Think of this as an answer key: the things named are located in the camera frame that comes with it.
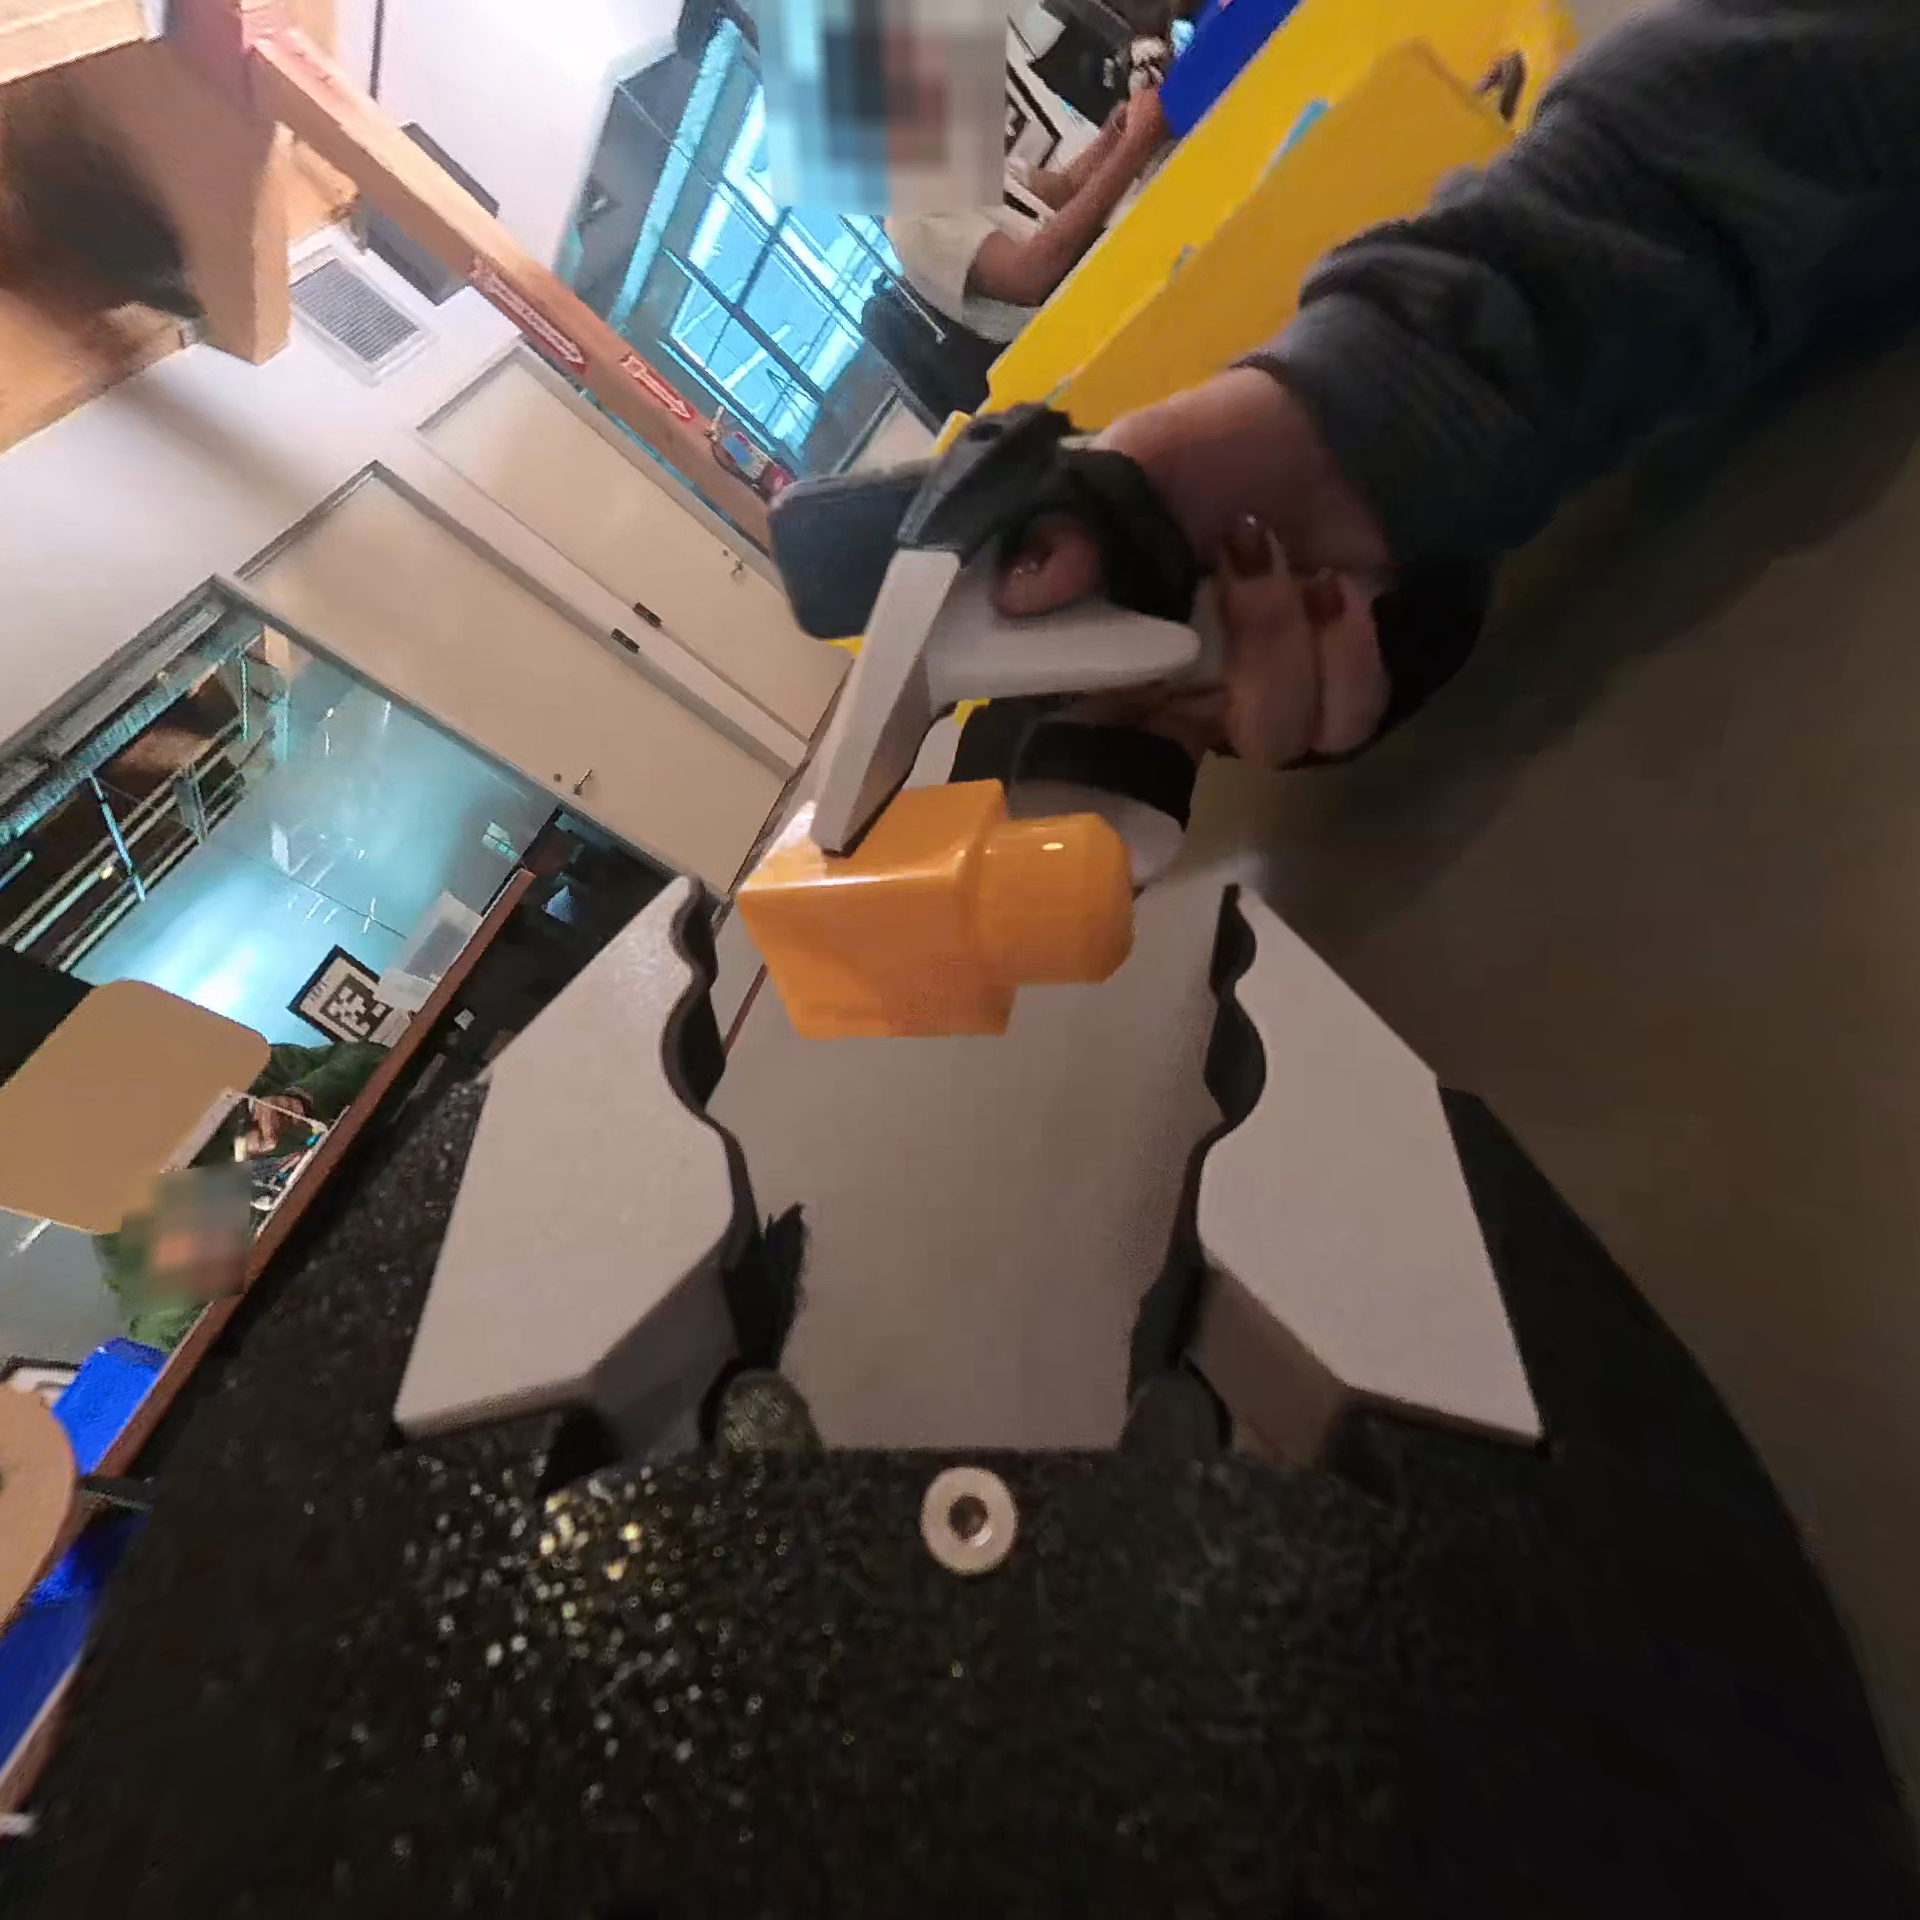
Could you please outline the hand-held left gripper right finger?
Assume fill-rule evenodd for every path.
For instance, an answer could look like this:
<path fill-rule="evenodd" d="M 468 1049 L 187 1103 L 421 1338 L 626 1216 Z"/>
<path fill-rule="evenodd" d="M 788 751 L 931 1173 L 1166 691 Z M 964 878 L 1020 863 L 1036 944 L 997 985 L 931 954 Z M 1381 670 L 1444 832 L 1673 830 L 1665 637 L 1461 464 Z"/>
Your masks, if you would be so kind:
<path fill-rule="evenodd" d="M 1199 1373 L 1234 1436 L 1311 1463 L 1350 1414 L 1544 1436 L 1436 1072 L 1252 888 L 1218 899 L 1215 1021 L 1130 1391 Z"/>

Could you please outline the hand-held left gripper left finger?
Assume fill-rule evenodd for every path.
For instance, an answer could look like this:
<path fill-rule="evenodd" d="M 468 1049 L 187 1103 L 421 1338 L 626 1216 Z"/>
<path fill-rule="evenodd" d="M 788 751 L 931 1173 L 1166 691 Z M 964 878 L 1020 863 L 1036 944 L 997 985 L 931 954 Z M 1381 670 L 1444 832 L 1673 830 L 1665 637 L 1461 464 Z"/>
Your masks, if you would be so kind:
<path fill-rule="evenodd" d="M 579 1414 L 696 1445 L 759 1355 L 759 1202 L 710 1120 L 728 1072 L 710 888 L 667 880 L 484 1077 L 391 1423 Z"/>

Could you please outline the orange plastic block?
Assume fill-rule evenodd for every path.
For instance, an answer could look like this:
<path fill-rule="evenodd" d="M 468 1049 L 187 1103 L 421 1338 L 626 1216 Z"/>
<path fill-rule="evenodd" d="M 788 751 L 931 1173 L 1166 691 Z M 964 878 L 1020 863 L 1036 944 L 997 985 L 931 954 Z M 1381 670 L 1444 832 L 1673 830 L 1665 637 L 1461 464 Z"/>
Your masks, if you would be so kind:
<path fill-rule="evenodd" d="M 1119 972 L 1130 899 L 1112 823 L 1018 818 L 995 780 L 969 780 L 890 796 L 851 855 L 799 807 L 733 910 L 799 1039 L 939 1039 L 997 1035 L 1020 993 Z"/>

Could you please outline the yellow plastic bin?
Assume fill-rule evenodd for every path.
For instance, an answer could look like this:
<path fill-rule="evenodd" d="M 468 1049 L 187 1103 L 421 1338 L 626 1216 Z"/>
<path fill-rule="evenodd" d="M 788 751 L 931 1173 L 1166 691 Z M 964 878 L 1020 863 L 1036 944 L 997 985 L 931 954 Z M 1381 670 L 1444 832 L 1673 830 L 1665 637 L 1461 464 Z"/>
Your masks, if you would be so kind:
<path fill-rule="evenodd" d="M 1495 158 L 1571 60 L 1551 0 L 1299 6 L 991 371 L 1080 431 L 1277 339 L 1346 236 Z"/>

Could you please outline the person's right forearm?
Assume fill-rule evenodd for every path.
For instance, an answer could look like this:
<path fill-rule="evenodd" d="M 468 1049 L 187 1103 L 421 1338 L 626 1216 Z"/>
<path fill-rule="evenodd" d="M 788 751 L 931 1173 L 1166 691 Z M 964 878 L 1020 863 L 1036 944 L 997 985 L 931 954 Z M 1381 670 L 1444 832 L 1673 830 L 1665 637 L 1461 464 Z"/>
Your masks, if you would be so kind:
<path fill-rule="evenodd" d="M 1381 732 L 1571 494 L 1915 309 L 1912 0 L 1661 6 L 1575 55 L 1505 154 L 1332 249 L 1241 357 L 1411 573 L 1376 611 Z"/>

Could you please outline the person's right hand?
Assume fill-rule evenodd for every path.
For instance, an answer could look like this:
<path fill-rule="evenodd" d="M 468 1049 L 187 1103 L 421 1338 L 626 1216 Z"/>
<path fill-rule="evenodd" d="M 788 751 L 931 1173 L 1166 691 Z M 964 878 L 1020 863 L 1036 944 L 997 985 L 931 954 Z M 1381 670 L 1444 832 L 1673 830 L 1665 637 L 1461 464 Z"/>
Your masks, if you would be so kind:
<path fill-rule="evenodd" d="M 1072 704 L 1182 755 L 1268 771 L 1354 755 L 1381 724 L 1375 599 L 1393 557 L 1309 404 L 1241 365 L 1112 419 L 1099 437 L 1142 465 L 1211 578 L 1211 682 L 1124 686 Z"/>

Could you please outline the large window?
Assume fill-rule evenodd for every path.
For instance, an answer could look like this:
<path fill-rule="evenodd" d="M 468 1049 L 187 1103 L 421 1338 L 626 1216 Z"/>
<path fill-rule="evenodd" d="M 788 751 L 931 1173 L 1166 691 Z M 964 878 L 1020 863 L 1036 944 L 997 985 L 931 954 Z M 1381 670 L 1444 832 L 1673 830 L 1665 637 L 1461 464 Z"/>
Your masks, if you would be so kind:
<path fill-rule="evenodd" d="M 873 217 L 774 193 L 748 9 L 682 6 L 667 48 L 613 86 L 564 280 L 702 419 L 821 476 L 914 419 L 859 324 L 894 271 Z"/>

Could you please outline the white door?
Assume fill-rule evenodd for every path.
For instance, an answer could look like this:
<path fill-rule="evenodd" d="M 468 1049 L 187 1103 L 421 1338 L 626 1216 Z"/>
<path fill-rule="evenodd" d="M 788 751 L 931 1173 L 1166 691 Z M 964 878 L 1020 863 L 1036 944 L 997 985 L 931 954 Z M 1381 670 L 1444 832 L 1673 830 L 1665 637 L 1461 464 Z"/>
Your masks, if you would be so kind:
<path fill-rule="evenodd" d="M 416 431 L 628 617 L 788 734 L 820 734 L 851 656 L 807 637 L 766 557 L 529 348 L 480 371 Z"/>
<path fill-rule="evenodd" d="M 722 899 L 783 803 L 770 751 L 379 465 L 241 581 L 294 637 Z"/>

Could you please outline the wooden work table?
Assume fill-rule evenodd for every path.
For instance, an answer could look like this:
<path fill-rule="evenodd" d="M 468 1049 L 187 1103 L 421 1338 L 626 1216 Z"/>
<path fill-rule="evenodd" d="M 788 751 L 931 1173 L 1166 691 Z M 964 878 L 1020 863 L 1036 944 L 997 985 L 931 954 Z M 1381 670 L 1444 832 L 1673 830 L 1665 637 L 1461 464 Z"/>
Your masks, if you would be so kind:
<path fill-rule="evenodd" d="M 301 1229 L 308 1216 L 330 1200 L 335 1181 L 353 1164 L 362 1135 L 383 1120 L 383 1112 L 395 1103 L 395 1089 L 416 1073 L 425 1049 L 439 1039 L 448 1008 L 457 993 L 468 985 L 471 970 L 490 954 L 495 935 L 510 924 L 513 908 L 532 888 L 538 874 L 532 863 L 517 863 L 490 910 L 480 915 L 468 946 L 448 962 L 445 976 L 421 999 L 416 1018 L 402 1029 L 402 1039 L 385 1049 L 383 1066 L 368 1073 L 362 1097 L 346 1104 L 346 1116 L 326 1134 L 311 1164 L 294 1174 L 283 1205 L 269 1216 L 262 1232 L 251 1240 L 248 1257 L 248 1280 L 237 1294 L 217 1298 L 199 1312 L 199 1320 L 178 1333 L 178 1342 L 165 1352 L 164 1370 L 145 1388 L 145 1397 L 129 1410 L 129 1423 L 111 1436 L 111 1445 L 96 1452 L 93 1473 L 84 1476 L 84 1491 L 106 1480 L 129 1480 L 138 1457 L 145 1452 L 149 1436 L 165 1420 L 165 1410 L 178 1399 L 187 1380 L 200 1370 L 208 1352 L 218 1342 L 237 1309 L 248 1309 L 248 1294 L 262 1280 L 262 1275 L 283 1258 L 292 1240 L 301 1240 Z"/>

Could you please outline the black white tag sign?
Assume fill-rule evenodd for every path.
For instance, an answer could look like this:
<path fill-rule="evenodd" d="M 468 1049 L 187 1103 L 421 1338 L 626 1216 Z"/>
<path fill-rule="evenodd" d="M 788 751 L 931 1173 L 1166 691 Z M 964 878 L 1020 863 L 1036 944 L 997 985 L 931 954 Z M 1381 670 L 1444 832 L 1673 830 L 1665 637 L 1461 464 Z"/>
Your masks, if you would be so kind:
<path fill-rule="evenodd" d="M 391 1049 L 415 1021 L 415 1008 L 391 1006 L 379 972 L 346 954 L 346 946 L 326 953 L 285 1013 L 323 1029 L 323 1039 L 368 1049 Z"/>

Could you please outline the beige rounded panel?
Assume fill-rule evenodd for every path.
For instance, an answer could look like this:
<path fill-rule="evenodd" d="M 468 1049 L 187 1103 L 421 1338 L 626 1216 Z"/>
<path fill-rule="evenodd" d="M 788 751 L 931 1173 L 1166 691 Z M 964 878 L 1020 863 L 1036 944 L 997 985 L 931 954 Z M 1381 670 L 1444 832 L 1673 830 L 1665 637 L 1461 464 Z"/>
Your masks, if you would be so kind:
<path fill-rule="evenodd" d="M 4 1077 L 0 1205 L 112 1232 L 262 1066 L 269 1039 L 222 1013 L 153 982 L 93 985 Z"/>

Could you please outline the blue plastic bin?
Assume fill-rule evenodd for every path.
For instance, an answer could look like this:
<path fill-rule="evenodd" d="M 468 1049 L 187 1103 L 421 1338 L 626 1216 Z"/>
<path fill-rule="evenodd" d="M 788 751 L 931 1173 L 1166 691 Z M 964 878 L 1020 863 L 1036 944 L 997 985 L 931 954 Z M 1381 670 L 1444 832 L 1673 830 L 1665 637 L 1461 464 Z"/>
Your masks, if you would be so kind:
<path fill-rule="evenodd" d="M 129 1423 L 129 1410 L 145 1397 L 164 1370 L 159 1349 L 111 1338 L 78 1367 L 8 1355 L 4 1388 L 34 1397 L 65 1428 L 78 1473 L 78 1500 L 51 1569 L 34 1595 L 14 1611 L 0 1644 L 0 1757 L 4 1757 L 4 1827 L 20 1827 L 17 1806 L 31 1791 L 31 1773 L 51 1746 L 51 1718 L 84 1662 L 93 1606 L 133 1544 L 133 1529 L 145 1526 L 153 1491 L 145 1480 L 106 1480 L 84 1491 L 84 1476 L 111 1436 Z"/>
<path fill-rule="evenodd" d="M 1156 86 L 1166 132 L 1187 138 L 1296 9 L 1296 0 L 1178 6 L 1178 22 L 1173 25 L 1173 60 Z"/>

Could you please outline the wooden post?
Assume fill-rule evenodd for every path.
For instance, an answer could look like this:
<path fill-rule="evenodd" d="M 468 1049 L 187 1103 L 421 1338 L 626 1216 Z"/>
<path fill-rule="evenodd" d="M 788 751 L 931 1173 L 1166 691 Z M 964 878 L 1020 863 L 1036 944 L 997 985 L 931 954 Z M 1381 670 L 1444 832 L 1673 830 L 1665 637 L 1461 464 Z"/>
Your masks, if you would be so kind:
<path fill-rule="evenodd" d="M 339 166 L 355 193 L 415 236 L 434 266 L 468 280 L 473 255 L 513 277 L 579 348 L 587 389 L 637 444 L 674 465 L 731 530 L 759 549 L 770 548 L 770 509 L 728 465 L 715 464 L 710 421 L 674 419 L 637 384 L 622 375 L 622 357 L 637 351 L 608 324 L 564 277 L 532 260 L 504 224 L 484 212 L 431 154 L 421 154 L 368 95 L 353 86 L 285 6 L 241 9 L 241 69 L 251 95 Z"/>

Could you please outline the wall vent grille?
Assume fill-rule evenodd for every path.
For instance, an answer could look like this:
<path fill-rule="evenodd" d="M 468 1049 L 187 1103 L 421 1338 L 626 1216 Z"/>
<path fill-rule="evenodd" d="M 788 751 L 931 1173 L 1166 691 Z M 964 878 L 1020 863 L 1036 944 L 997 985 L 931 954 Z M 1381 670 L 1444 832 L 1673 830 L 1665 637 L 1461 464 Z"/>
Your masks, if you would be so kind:
<path fill-rule="evenodd" d="M 368 389 L 407 371 L 434 339 L 339 251 L 318 251 L 294 266 L 292 315 L 302 334 Z"/>

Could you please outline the curved plywood frame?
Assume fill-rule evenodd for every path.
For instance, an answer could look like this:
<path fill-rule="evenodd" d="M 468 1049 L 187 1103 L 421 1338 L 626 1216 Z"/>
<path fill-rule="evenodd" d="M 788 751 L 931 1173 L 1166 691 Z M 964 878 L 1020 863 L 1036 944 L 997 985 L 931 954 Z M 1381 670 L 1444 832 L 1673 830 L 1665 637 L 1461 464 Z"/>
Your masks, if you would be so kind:
<path fill-rule="evenodd" d="M 0 1391 L 0 1625 L 34 1595 L 74 1521 L 65 1428 L 24 1391 Z"/>

